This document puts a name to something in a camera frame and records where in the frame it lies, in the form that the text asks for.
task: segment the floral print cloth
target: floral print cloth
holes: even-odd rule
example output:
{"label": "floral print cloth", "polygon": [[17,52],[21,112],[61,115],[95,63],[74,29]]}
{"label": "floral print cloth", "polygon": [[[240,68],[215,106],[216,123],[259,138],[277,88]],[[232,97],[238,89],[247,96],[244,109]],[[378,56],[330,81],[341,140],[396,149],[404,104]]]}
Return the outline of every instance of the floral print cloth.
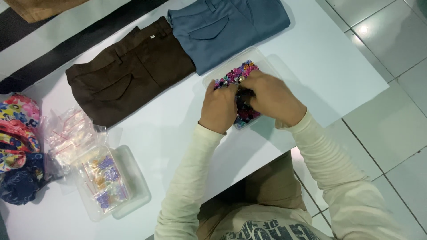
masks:
{"label": "floral print cloth", "polygon": [[22,94],[0,102],[0,173],[22,167],[26,153],[40,152],[35,136],[39,119],[37,103]]}
{"label": "floral print cloth", "polygon": [[19,93],[0,102],[0,197],[21,205],[35,199],[44,183],[44,157],[36,138],[40,110]]}

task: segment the person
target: person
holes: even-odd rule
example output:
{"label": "person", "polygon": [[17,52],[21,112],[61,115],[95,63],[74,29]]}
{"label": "person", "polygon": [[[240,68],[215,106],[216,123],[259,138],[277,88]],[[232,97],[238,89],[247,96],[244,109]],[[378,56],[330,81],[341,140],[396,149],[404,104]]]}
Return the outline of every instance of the person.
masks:
{"label": "person", "polygon": [[[310,174],[324,191],[336,239],[405,239],[378,189],[283,81],[252,71],[239,87],[255,92],[246,100],[254,110],[275,118],[276,128],[292,133]],[[162,202],[155,239],[334,239],[311,225],[290,152],[247,176],[240,183],[243,191],[232,191],[231,196],[243,196],[237,202],[214,197],[202,204],[210,159],[236,118],[237,88],[232,84],[214,91],[214,82],[207,88],[192,142]]]}

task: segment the cream sweater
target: cream sweater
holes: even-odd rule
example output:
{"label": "cream sweater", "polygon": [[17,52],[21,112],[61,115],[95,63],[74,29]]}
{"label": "cream sweater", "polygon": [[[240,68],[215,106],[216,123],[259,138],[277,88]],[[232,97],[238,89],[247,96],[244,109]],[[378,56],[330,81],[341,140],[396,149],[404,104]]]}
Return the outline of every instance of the cream sweater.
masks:
{"label": "cream sweater", "polygon": [[[287,130],[292,133],[311,175],[324,191],[332,231],[338,239],[405,239],[378,189],[351,163],[350,156],[325,135],[310,112]],[[155,239],[197,239],[197,214],[205,193],[209,163],[222,137],[197,125],[193,141],[162,202]],[[311,221],[309,213],[301,209],[251,205],[228,214],[215,228],[211,239],[331,239],[311,226]]]}

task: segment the waistband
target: waistband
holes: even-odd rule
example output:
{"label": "waistband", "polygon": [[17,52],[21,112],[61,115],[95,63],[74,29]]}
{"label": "waistband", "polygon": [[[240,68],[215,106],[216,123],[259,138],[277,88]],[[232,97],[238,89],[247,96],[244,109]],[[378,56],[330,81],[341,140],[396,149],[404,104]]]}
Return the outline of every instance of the waistband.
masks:
{"label": "waistband", "polygon": [[162,38],[171,34],[172,28],[165,17],[160,17],[157,21],[143,29],[135,27],[120,41],[102,50],[94,59],[92,59],[92,61],[88,63],[74,64],[67,69],[65,72],[68,82],[70,83],[70,81],[79,75],[87,74],[106,67],[114,61],[121,64],[121,56],[136,48],[144,40],[150,39],[153,35]]}
{"label": "waistband", "polygon": [[167,12],[170,24],[173,26],[173,18],[184,17],[189,15],[196,15],[206,10],[214,12],[216,7],[214,5],[225,1],[225,0],[197,0],[196,2],[180,9],[180,10],[169,10]]}

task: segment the tile floor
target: tile floor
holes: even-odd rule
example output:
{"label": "tile floor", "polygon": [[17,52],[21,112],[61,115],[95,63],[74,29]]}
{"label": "tile floor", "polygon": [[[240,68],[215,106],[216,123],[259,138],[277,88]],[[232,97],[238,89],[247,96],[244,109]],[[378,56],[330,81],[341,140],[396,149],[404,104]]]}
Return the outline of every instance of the tile floor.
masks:
{"label": "tile floor", "polygon": [[[408,239],[427,240],[427,0],[316,1],[390,85],[328,133],[371,177]],[[332,236],[322,191],[297,148],[292,157],[313,225]]]}

